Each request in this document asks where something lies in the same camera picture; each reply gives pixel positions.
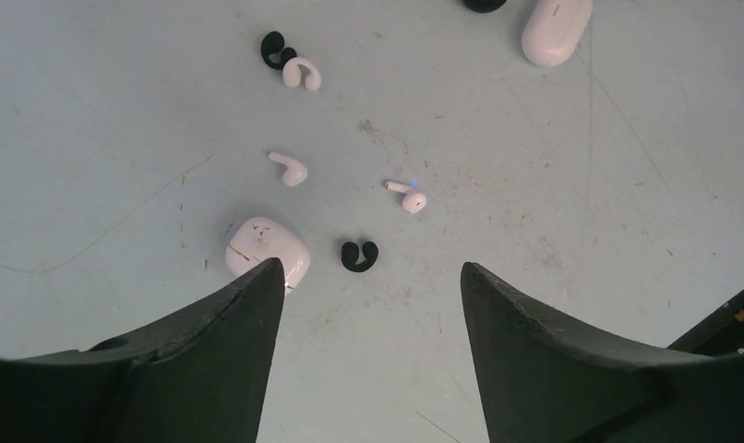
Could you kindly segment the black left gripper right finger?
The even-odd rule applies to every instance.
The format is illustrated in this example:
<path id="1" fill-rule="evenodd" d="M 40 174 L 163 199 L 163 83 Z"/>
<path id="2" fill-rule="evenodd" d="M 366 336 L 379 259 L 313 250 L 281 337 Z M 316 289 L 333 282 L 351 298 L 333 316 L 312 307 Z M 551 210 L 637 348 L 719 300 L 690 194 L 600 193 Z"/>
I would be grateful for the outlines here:
<path id="1" fill-rule="evenodd" d="M 462 306 L 493 442 L 744 442 L 744 353 L 629 340 L 467 262 Z"/>

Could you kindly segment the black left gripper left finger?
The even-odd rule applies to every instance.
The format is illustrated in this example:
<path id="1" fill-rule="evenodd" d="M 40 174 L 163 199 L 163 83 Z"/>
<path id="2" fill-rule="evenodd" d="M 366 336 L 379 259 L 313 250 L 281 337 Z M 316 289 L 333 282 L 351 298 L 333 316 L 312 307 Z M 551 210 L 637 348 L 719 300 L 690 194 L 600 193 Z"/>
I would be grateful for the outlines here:
<path id="1" fill-rule="evenodd" d="M 0 442 L 253 442 L 283 302 L 269 258 L 86 351 L 0 359 Z"/>

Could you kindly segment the white clip earbud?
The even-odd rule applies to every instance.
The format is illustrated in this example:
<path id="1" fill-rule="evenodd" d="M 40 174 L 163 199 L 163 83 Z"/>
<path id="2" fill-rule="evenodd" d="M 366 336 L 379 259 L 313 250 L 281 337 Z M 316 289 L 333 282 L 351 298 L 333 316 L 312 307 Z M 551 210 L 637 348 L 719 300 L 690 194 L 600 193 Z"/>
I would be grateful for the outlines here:
<path id="1" fill-rule="evenodd" d="M 285 63 L 282 81 L 288 88 L 304 86 L 307 90 L 317 91 L 322 86 L 322 75 L 312 61 L 297 56 Z"/>

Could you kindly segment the white oval charging case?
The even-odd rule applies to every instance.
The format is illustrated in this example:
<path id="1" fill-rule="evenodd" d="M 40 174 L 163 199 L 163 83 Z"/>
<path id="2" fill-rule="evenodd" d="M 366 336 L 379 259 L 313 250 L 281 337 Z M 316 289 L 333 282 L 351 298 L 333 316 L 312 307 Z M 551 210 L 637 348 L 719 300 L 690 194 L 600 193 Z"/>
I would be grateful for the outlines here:
<path id="1" fill-rule="evenodd" d="M 522 33 L 525 57 L 539 67 L 565 63 L 587 28 L 593 9 L 593 0 L 538 0 Z"/>

